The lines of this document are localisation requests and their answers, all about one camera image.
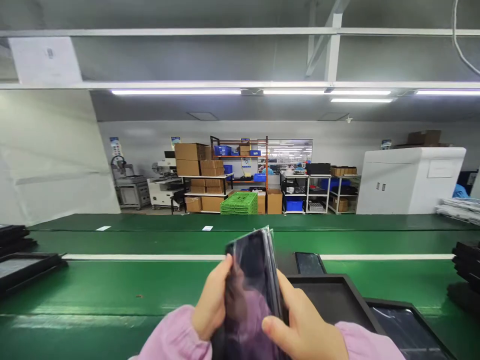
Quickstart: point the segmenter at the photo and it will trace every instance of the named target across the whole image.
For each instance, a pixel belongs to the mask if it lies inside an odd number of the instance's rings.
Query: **person's right hand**
[[[261,324],[263,332],[294,360],[348,360],[340,330],[322,319],[303,290],[276,272],[290,327],[278,317],[267,316]]]

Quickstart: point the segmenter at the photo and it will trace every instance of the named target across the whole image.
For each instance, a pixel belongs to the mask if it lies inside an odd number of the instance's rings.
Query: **black phone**
[[[232,255],[233,265],[225,284],[222,358],[288,359],[262,331],[266,316],[285,321],[270,229],[264,227],[229,243],[225,252]]]

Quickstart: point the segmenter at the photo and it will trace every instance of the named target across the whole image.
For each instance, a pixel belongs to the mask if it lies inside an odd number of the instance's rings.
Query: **pink jacket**
[[[202,341],[192,327],[194,307],[184,305],[169,313],[153,330],[137,360],[210,360],[212,344]],[[405,360],[387,336],[374,334],[360,325],[339,322],[349,360]]]

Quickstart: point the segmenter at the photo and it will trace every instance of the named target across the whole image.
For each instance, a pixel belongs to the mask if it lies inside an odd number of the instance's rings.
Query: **ceiling light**
[[[240,89],[111,90],[115,95],[242,95]]]
[[[263,90],[264,95],[325,95],[324,90]]]
[[[480,90],[418,90],[417,95],[480,96]]]
[[[390,90],[332,90],[331,95],[389,95]]]
[[[391,103],[392,98],[389,99],[375,99],[375,98],[333,98],[332,103]]]

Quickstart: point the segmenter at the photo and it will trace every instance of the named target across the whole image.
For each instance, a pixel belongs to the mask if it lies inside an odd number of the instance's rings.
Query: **green plastic crate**
[[[259,212],[256,192],[236,192],[220,204],[222,215],[253,215]]]

